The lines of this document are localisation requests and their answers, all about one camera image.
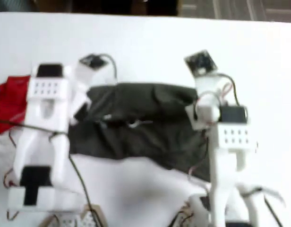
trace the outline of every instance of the red cloth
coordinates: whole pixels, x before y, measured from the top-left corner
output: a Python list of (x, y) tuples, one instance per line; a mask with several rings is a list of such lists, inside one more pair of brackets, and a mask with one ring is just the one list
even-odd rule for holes
[[(0, 120), (21, 122), (25, 118), (26, 95), (30, 76), (8, 77), (0, 85)], [(0, 133), (12, 126), (0, 123)]]

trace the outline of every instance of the white surface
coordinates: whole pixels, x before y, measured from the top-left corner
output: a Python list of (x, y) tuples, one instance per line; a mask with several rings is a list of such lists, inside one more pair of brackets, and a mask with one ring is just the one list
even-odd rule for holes
[[(254, 178), (280, 189), (291, 214), (291, 24), (0, 13), (0, 83), (42, 61), (76, 63), (90, 52), (105, 52), (115, 59), (120, 81), (193, 87), (183, 59), (202, 49), (235, 79), (248, 107), (259, 141), (260, 174), (254, 171)], [(111, 227), (166, 226), (193, 192), (186, 176), (145, 159), (74, 160)], [(0, 185), (0, 226), (7, 222), (6, 206)], [(10, 226), (37, 222), (20, 214)]]

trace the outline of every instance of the dark fabric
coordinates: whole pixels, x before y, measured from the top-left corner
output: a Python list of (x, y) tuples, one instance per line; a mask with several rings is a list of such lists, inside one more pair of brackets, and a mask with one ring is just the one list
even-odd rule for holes
[[(70, 152), (123, 159), (148, 157), (167, 169), (188, 169), (205, 155), (202, 132), (193, 131), (184, 107), (195, 89), (163, 84), (94, 87), (86, 120), (70, 127)], [(135, 128), (126, 122), (151, 120)], [(195, 176), (209, 181), (208, 159)]]

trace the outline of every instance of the wooden floor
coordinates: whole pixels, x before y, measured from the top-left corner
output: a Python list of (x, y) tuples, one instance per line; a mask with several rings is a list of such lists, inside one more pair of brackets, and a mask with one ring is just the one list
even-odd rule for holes
[(182, 17), (291, 22), (291, 0), (180, 1)]

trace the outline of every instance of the wire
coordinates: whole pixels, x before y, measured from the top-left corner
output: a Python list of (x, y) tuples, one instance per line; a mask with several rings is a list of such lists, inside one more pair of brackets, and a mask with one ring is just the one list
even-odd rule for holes
[(182, 221), (181, 221), (181, 223), (180, 223), (180, 227), (183, 227), (183, 224), (184, 224), (184, 222), (186, 222), (188, 219), (190, 219), (191, 217), (193, 217), (194, 216), (194, 213), (192, 213), (191, 215), (188, 215), (187, 217), (185, 217)]
[(227, 78), (227, 79), (229, 79), (231, 81), (232, 87), (233, 87), (233, 90), (234, 90), (234, 97), (235, 97), (236, 104), (240, 105), (240, 103), (238, 101), (238, 97), (237, 97), (236, 84), (235, 84), (235, 81), (233, 80), (233, 78), (230, 77), (229, 75), (224, 74), (224, 73), (217, 73), (217, 75), (220, 76), (220, 77)]
[(7, 220), (13, 221), (17, 217), (18, 214), (19, 214), (19, 211), (15, 212), (15, 214), (10, 218), (10, 216), (9, 216), (10, 212), (9, 212), (9, 210), (7, 210)]
[(264, 187), (256, 187), (254, 188), (253, 190), (251, 190), (250, 192), (247, 192), (247, 193), (242, 193), (241, 194), (241, 197), (244, 198), (244, 199), (247, 199), (248, 197), (256, 194), (256, 193), (260, 193), (260, 192), (265, 192), (267, 194), (270, 194), (274, 197), (276, 197), (278, 200), (280, 200), (284, 206), (286, 206), (286, 203), (285, 203), (285, 200), (284, 198), (280, 195), (279, 192), (276, 192), (272, 189), (269, 189), (269, 188), (264, 188)]
[(53, 214), (53, 217), (55, 217), (55, 219), (57, 221), (57, 226), (60, 227), (60, 219), (57, 217), (56, 214)]
[(9, 124), (9, 125), (13, 125), (13, 126), (20, 126), (20, 127), (29, 128), (29, 129), (35, 129), (35, 130), (44, 131), (44, 132), (50, 132), (50, 133), (53, 133), (55, 135), (58, 135), (58, 134), (67, 135), (67, 133), (65, 133), (63, 131), (52, 131), (52, 130), (49, 130), (49, 129), (40, 128), (40, 127), (36, 127), (36, 126), (33, 126), (33, 125), (21, 124), (21, 123), (11, 122), (11, 121), (7, 121), (7, 120), (0, 120), (0, 123)]
[(117, 67), (116, 67), (116, 62), (115, 60), (112, 58), (111, 55), (107, 54), (107, 53), (101, 53), (98, 55), (99, 57), (106, 57), (106, 58), (109, 58), (112, 65), (113, 65), (113, 68), (114, 68), (114, 78), (117, 80)]
[[(52, 133), (52, 135), (50, 136), (50, 139), (56, 135), (59, 135), (59, 134), (64, 134), (66, 136), (68, 136), (67, 133), (65, 132), (62, 132), (62, 131), (52, 131), (52, 130), (49, 130), (49, 129), (44, 129), (44, 128), (41, 128), (41, 127), (36, 127), (36, 126), (32, 126), (32, 125), (25, 125), (25, 124), (21, 124), (21, 123), (17, 123), (17, 122), (11, 122), (11, 121), (5, 121), (5, 120), (0, 120), (0, 123), (4, 123), (4, 124), (9, 124), (9, 125), (13, 125), (13, 126), (20, 126), (20, 127), (25, 127), (25, 128), (30, 128), (30, 129), (34, 129), (34, 130), (39, 130), (39, 131), (44, 131), (44, 132), (50, 132)], [(71, 155), (69, 154), (69, 160), (77, 174), (77, 176), (79, 177), (79, 180), (83, 186), (83, 189), (84, 189), (84, 193), (85, 193), (85, 196), (86, 196), (86, 199), (87, 199), (87, 203), (88, 203), (88, 207), (89, 207), (89, 210), (91, 211), (92, 213), (92, 218), (93, 218), (93, 221), (94, 223), (100, 223), (101, 226), (103, 226), (103, 224), (101, 223), (96, 211), (92, 208), (92, 204), (90, 202), (90, 198), (89, 198), (89, 194), (87, 192), (87, 188), (86, 188), (86, 185), (85, 185), (85, 182), (77, 168), (77, 166), (75, 165)], [(9, 210), (7, 210), (7, 219), (8, 220), (14, 220), (14, 218), (18, 215), (18, 211), (17, 213), (11, 218), (9, 219)]]
[(16, 143), (14, 142), (14, 140), (13, 140), (13, 138), (12, 138), (12, 136), (11, 136), (11, 130), (9, 130), (8, 136), (9, 136), (9, 139), (10, 139), (11, 143), (12, 143), (13, 146), (16, 148), (17, 145), (16, 145)]
[(195, 170), (197, 170), (202, 164), (203, 162), (205, 161), (207, 155), (208, 155), (208, 143), (209, 143), (209, 138), (207, 137), (206, 138), (206, 142), (205, 142), (205, 145), (206, 145), (206, 148), (205, 148), (205, 153), (203, 155), (203, 157), (199, 160), (199, 162), (195, 165), (193, 165), (189, 170), (188, 170), (188, 181), (190, 181), (191, 183), (194, 183), (200, 187), (202, 187), (205, 191), (206, 191), (206, 195), (209, 194), (209, 191), (207, 189), (207, 187), (205, 186), (205, 184), (201, 185), (200, 182), (193, 182), (192, 181), (192, 174)]
[(96, 211), (92, 208), (92, 204), (91, 204), (91, 201), (90, 201), (90, 197), (89, 197), (89, 194), (88, 194), (88, 191), (87, 191), (87, 188), (86, 188), (86, 185), (85, 185), (85, 182), (77, 168), (77, 166), (75, 165), (71, 155), (69, 155), (69, 160), (73, 166), (73, 168), (75, 169), (75, 172), (77, 174), (77, 176), (79, 177), (79, 180), (81, 182), (81, 185), (83, 186), (83, 189), (84, 189), (84, 192), (85, 192), (85, 195), (86, 195), (86, 199), (87, 199), (87, 203), (88, 203), (88, 207), (89, 207), (89, 210), (91, 211), (91, 214), (92, 214), (92, 218), (93, 218), (93, 221), (94, 223), (100, 223), (100, 226), (103, 227), (103, 224), (101, 223)]
[(271, 212), (273, 218), (275, 219), (275, 221), (277, 222), (279, 227), (283, 227), (281, 221), (279, 220), (278, 216), (276, 215), (275, 211), (273, 210), (272, 206), (270, 205), (270, 203), (267, 201), (266, 197), (264, 196), (264, 202), (267, 206), (267, 208), (269, 209), (269, 211)]

